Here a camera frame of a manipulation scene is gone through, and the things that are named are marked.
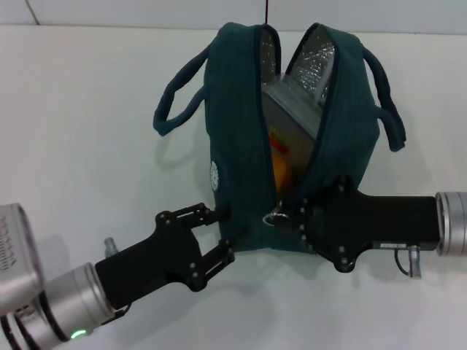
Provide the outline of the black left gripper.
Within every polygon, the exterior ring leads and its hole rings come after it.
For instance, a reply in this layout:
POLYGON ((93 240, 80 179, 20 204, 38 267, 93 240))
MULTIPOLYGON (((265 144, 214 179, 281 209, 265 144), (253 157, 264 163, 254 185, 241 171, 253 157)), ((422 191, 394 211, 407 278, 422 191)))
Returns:
POLYGON ((229 219, 230 206, 209 209, 204 203, 167 211, 156 217, 154 233, 143 241, 96 263, 110 305, 120 309, 170 283, 197 292, 235 261, 235 251, 248 236, 241 230, 221 238, 204 255, 192 229, 229 219))

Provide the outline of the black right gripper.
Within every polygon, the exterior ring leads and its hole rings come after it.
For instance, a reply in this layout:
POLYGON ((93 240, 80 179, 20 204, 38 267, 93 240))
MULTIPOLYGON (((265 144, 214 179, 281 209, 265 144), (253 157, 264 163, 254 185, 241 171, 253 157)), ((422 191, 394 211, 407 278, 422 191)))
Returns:
POLYGON ((433 251, 440 242, 434 197, 365 195, 348 176, 307 199, 281 198, 278 215, 281 233, 299 237, 340 273, 370 249, 433 251))

